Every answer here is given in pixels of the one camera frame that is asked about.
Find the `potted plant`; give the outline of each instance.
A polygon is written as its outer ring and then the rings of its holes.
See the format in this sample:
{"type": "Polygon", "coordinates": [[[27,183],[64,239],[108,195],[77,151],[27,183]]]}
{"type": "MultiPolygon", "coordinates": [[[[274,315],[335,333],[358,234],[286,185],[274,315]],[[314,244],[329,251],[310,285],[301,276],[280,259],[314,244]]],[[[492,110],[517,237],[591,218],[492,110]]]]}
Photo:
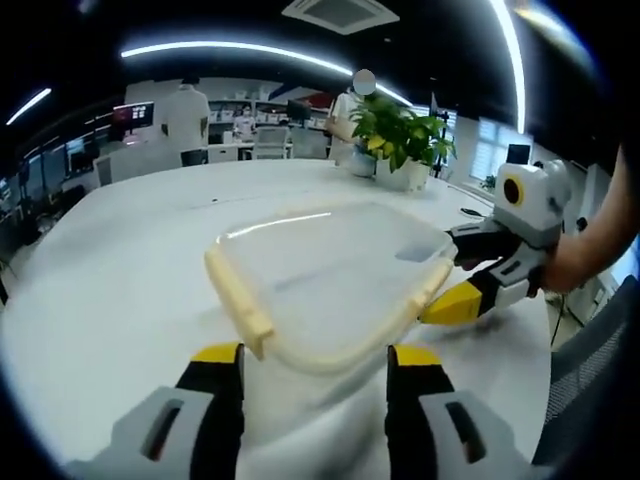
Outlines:
{"type": "Polygon", "coordinates": [[[444,121],[418,116],[388,97],[369,95],[355,109],[354,136],[377,160],[376,182],[393,190],[419,191],[438,155],[456,155],[452,141],[442,138],[444,121]]]}

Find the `black cable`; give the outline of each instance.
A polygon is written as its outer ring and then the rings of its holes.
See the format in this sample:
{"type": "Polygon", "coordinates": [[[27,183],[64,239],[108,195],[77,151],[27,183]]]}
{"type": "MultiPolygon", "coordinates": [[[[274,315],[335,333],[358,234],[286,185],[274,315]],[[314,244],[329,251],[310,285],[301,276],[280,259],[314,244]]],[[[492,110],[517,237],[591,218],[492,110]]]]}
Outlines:
{"type": "Polygon", "coordinates": [[[562,314],[564,313],[564,302],[567,298],[566,295],[562,295],[562,300],[560,301],[560,311],[558,312],[558,320],[556,321],[556,328],[553,331],[553,336],[551,337],[551,346],[553,347],[553,343],[556,341],[556,335],[558,334],[558,328],[560,327],[560,322],[562,321],[562,314]]]}

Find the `white round table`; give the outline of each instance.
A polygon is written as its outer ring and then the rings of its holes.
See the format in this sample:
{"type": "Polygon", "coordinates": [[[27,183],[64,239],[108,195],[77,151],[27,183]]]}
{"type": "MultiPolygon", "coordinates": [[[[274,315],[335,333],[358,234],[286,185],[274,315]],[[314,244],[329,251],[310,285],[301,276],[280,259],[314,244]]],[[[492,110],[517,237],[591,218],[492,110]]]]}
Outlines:
{"type": "MultiPolygon", "coordinates": [[[[1,325],[5,376],[53,457],[92,458],[108,445],[113,423],[158,386],[175,385],[194,353],[238,339],[226,318],[211,315],[219,301],[203,252],[218,234],[275,212],[352,198],[391,204],[443,229],[470,221],[460,207],[491,211],[434,178],[423,195],[409,196],[312,160],[182,168],[83,199],[35,249],[1,325]]],[[[445,288],[468,275],[454,269],[445,288]]],[[[435,348],[456,389],[470,390],[506,420],[531,459],[549,393],[547,310],[539,295],[494,317],[464,331],[418,326],[407,339],[435,348]]],[[[335,335],[340,328],[327,326],[335,335]]],[[[352,478],[388,478],[384,413],[380,371],[288,437],[243,447],[237,478],[311,478],[325,462],[348,465],[356,453],[352,478]],[[372,411],[371,402],[376,418],[354,415],[372,411]],[[355,421],[371,422],[364,454],[362,439],[348,438],[355,421]]]]}

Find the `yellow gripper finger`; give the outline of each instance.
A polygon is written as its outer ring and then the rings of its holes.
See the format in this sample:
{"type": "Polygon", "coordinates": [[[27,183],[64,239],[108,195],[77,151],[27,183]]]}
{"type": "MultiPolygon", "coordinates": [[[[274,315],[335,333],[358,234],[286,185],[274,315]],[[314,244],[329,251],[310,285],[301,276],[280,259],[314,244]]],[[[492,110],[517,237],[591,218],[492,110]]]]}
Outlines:
{"type": "Polygon", "coordinates": [[[421,323],[462,325],[471,323],[480,314],[482,292],[468,281],[450,288],[428,305],[420,314],[421,323]]]}

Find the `plastic food container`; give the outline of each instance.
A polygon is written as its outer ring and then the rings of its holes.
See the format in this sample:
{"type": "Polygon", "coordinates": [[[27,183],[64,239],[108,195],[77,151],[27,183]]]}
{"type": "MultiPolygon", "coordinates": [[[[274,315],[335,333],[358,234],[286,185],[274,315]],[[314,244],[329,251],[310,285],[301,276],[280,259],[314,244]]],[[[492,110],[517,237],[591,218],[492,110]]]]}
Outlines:
{"type": "Polygon", "coordinates": [[[216,239],[205,264],[257,359],[335,375],[403,336],[455,254],[429,223],[361,202],[238,226],[216,239]]]}

